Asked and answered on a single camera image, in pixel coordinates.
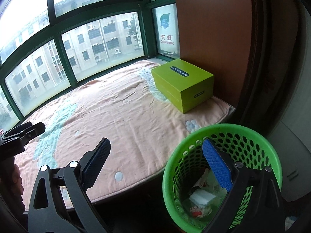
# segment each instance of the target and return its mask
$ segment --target green waste basket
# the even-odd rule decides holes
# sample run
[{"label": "green waste basket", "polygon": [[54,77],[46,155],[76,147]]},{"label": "green waste basket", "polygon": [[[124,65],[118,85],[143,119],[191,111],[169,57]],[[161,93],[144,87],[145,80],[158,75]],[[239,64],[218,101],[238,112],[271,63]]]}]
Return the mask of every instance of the green waste basket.
[{"label": "green waste basket", "polygon": [[[204,139],[210,138],[221,150],[228,153],[234,161],[245,166],[263,169],[273,168],[276,180],[282,187],[282,168],[279,157],[272,145],[259,133],[236,124],[221,123],[201,128],[187,136],[170,157],[163,176],[163,197],[166,208],[174,222],[187,233],[199,233],[213,218],[195,219],[185,211],[182,203],[189,198],[189,190],[208,167],[202,153]],[[252,187],[248,187],[231,227],[242,221],[251,196]]]}]

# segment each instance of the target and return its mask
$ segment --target human hand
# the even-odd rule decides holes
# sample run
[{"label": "human hand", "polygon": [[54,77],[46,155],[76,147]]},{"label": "human hand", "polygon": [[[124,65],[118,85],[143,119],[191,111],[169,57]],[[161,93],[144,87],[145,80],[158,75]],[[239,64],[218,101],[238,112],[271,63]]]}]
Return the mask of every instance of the human hand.
[{"label": "human hand", "polygon": [[12,173],[12,181],[14,183],[13,186],[11,187],[12,192],[17,196],[22,195],[24,193],[24,188],[21,185],[23,180],[21,178],[21,172],[16,164],[14,165],[14,171]]}]

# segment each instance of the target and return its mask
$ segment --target brown wooden panel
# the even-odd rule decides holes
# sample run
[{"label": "brown wooden panel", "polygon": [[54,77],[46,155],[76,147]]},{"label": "brown wooden panel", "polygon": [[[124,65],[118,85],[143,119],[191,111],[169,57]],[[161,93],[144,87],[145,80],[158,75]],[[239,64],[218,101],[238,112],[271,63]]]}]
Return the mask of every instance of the brown wooden panel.
[{"label": "brown wooden panel", "polygon": [[248,66],[251,0],[176,0],[180,56],[215,75],[214,95],[236,107]]}]

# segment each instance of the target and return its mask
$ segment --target green shoe box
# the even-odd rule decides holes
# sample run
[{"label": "green shoe box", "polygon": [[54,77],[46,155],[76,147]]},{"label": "green shoe box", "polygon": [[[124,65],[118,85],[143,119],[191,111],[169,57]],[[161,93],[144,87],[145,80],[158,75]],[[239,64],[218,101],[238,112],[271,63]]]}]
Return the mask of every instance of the green shoe box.
[{"label": "green shoe box", "polygon": [[213,96],[214,75],[177,59],[151,70],[157,89],[186,113]]}]

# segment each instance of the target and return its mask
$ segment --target polka dot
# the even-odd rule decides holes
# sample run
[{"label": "polka dot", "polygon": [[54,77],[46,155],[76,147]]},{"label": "polka dot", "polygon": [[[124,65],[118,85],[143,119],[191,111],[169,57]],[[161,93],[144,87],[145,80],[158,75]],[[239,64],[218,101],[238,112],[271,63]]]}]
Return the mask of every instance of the polka dot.
[{"label": "polka dot", "polygon": [[123,173],[117,172],[114,178],[116,179],[117,182],[123,180]]}]

